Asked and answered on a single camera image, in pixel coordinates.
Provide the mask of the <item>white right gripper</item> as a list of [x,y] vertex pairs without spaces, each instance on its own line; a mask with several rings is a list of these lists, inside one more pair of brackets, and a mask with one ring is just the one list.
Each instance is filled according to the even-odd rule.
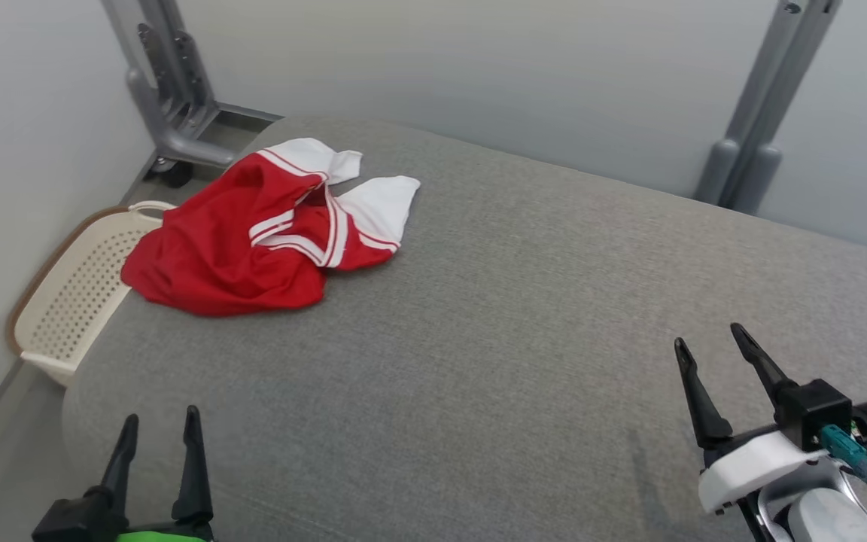
[[[780,394],[797,384],[784,373],[740,323],[732,336],[747,363],[753,366],[775,410]],[[682,337],[674,342],[677,364],[689,409],[696,445],[703,450],[704,469],[698,478],[698,499],[707,514],[737,507],[757,541],[806,541],[792,533],[792,506],[802,495],[832,488],[833,463],[826,450],[803,452],[779,431],[736,443],[733,428],[698,376],[698,364]]]

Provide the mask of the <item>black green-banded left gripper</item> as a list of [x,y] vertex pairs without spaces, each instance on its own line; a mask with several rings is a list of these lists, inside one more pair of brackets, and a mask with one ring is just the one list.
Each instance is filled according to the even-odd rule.
[[123,423],[101,486],[77,500],[58,500],[34,528],[34,541],[214,541],[212,491],[199,408],[186,409],[185,459],[172,521],[132,527],[125,517],[130,465],[135,458],[140,419]]

